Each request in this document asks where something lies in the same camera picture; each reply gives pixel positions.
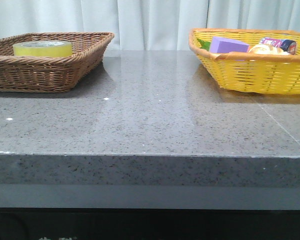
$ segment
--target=curtain fold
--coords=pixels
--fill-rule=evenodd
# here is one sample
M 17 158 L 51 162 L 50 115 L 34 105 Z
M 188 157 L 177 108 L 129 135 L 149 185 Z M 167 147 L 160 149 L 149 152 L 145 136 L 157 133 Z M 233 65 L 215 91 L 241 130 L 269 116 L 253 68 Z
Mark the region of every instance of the curtain fold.
M 113 32 L 112 50 L 188 50 L 205 27 L 300 32 L 300 0 L 0 0 L 0 38 Z

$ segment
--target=yellow tape roll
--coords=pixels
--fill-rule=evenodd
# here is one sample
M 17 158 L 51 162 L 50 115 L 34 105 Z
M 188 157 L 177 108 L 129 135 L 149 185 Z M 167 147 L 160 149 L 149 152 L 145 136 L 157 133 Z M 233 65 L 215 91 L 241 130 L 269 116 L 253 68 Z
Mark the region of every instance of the yellow tape roll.
M 13 45 L 15 56 L 69 57 L 72 46 L 68 41 L 25 41 Z

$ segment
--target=wicker basket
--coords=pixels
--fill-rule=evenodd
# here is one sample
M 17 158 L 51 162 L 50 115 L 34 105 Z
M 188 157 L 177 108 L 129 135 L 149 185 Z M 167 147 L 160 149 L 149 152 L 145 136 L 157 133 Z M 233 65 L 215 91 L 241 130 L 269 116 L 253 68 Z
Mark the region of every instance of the wicker basket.
M 68 92 L 102 61 L 113 37 L 111 32 L 49 32 L 0 39 L 0 92 Z M 14 56 L 13 44 L 40 40 L 71 42 L 73 54 L 69 57 Z
M 270 55 L 244 52 L 211 53 L 200 48 L 197 39 L 211 41 L 213 36 L 243 41 L 250 46 L 263 37 L 297 42 L 296 55 Z M 194 28 L 189 47 L 224 89 L 261 94 L 300 94 L 300 33 L 283 30 Z

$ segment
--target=speckled stone surface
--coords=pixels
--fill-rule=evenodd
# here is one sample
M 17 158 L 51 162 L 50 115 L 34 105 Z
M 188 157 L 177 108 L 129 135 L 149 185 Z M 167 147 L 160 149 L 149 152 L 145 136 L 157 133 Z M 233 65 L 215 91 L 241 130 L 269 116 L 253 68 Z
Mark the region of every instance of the speckled stone surface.
M 300 187 L 300 96 L 220 89 L 191 51 L 108 51 L 71 92 L 0 92 L 0 183 Z

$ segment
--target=purple package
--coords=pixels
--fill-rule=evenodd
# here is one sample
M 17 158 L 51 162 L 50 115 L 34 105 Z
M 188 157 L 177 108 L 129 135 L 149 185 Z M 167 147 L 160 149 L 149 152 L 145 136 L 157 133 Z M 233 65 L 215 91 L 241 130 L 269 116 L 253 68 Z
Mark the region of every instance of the purple package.
M 210 45 L 211 53 L 225 54 L 230 52 L 243 52 L 246 53 L 248 51 L 249 44 L 234 40 L 230 38 L 214 36 Z

